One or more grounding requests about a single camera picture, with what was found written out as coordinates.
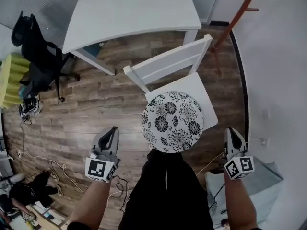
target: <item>chair seat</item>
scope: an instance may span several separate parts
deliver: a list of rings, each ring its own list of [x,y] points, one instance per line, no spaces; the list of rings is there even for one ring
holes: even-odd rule
[[[186,77],[169,83],[159,89],[151,91],[145,94],[145,97],[147,101],[150,102],[156,96],[169,91],[185,93],[197,101],[204,114],[203,130],[209,129],[217,124],[217,116],[209,99],[209,96],[206,92],[206,89],[203,86],[203,83],[197,72],[194,72],[193,74],[187,75]]]

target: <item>electrical outlet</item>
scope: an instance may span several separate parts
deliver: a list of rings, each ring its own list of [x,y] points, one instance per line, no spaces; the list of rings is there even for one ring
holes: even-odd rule
[[[260,143],[263,147],[267,147],[269,143],[269,138],[259,138]]]

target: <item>chair backrest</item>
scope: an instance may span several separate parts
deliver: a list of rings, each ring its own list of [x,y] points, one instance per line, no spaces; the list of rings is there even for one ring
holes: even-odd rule
[[[45,41],[33,14],[27,17],[21,12],[12,31],[12,42],[15,46],[22,45],[23,57],[43,73],[53,74],[62,68],[62,61],[49,52],[48,42]]]
[[[44,40],[43,35],[39,29],[39,25],[34,15],[30,16],[31,27],[26,31],[24,35],[24,41],[22,45],[22,55],[29,61],[33,62],[40,56],[46,54],[47,42]]]
[[[196,72],[211,41],[212,37],[207,34],[203,39],[174,48],[133,67],[126,66],[124,72],[144,92],[148,93],[150,91],[146,84],[175,71],[192,66],[189,74]]]

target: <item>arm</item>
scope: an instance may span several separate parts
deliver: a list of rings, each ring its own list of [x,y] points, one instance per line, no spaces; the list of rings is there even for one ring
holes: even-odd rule
[[[5,215],[5,213],[2,211],[2,210],[0,210],[0,216],[2,217],[2,219],[5,221],[5,223],[6,224],[10,224],[10,219]]]
[[[239,180],[230,180],[224,171],[226,206],[229,225],[232,230],[251,230],[257,228],[256,209],[247,191]]]
[[[104,215],[109,197],[110,183],[92,182],[73,210],[70,221],[83,223],[97,230]]]
[[[22,203],[18,202],[15,198],[12,198],[12,204],[27,214],[31,213]]]

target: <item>white desk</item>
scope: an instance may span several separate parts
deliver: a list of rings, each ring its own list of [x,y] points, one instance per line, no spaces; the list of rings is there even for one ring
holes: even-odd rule
[[[118,37],[158,31],[186,31],[184,44],[201,28],[192,0],[78,0],[66,33],[63,53],[114,75],[83,47]]]

